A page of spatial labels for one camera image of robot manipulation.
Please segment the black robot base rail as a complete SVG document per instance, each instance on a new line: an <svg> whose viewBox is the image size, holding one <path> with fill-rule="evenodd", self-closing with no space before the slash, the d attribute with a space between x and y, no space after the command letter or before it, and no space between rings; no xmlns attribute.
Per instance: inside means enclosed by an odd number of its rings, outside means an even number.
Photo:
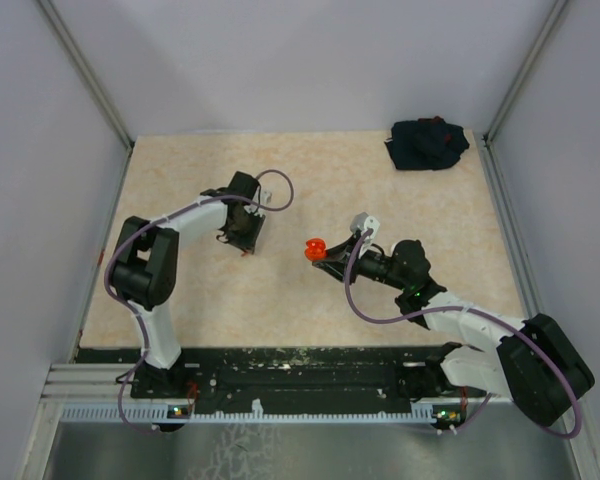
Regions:
<svg viewBox="0 0 600 480"><path fill-rule="evenodd" d="M438 346L189 347L171 373L138 368L134 399L177 399L172 413L243 414L258 403L265 414L408 413L425 398L474 399L483 391L444 379Z"/></svg>

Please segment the orange earbud charging case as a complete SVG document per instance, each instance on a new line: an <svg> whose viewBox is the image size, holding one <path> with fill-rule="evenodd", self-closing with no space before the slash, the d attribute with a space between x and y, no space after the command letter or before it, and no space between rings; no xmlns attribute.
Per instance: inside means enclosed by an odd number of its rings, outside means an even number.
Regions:
<svg viewBox="0 0 600 480"><path fill-rule="evenodd" d="M311 261L321 261L327 257L326 243L321 238L312 238L306 241L305 257Z"/></svg>

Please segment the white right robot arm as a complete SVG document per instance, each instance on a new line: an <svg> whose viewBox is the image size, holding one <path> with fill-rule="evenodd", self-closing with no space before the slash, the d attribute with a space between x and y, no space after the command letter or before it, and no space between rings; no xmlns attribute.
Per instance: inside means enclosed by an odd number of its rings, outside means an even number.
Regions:
<svg viewBox="0 0 600 480"><path fill-rule="evenodd" d="M524 319L484 311L431 277L420 241L402 240L385 254L373 249L372 235L370 229L356 231L332 248L319 238L310 239L305 256L313 267L343 283L349 307L365 322L408 321L459 338L459 343L444 347L426 372L434 393L446 396L458 387L471 387L507 398L546 432L571 412L573 426L562 436L573 439L580 433L579 401L595 378L555 319L542 313ZM379 319L363 313L350 292L358 277L397 289L399 316Z"/></svg>

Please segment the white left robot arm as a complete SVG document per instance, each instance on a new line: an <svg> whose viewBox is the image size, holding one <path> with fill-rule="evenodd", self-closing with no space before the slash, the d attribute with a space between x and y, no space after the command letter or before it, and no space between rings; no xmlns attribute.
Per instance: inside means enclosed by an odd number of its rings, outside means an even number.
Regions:
<svg viewBox="0 0 600 480"><path fill-rule="evenodd" d="M169 298L179 253L217 231L219 240L244 254L255 251L270 194L259 179L234 174L228 186L203 192L193 204L155 220L127 218L104 274L107 294L130 310L138 326L142 362L155 368L152 383L164 395L181 394L188 373L176 362L181 347L170 318Z"/></svg>

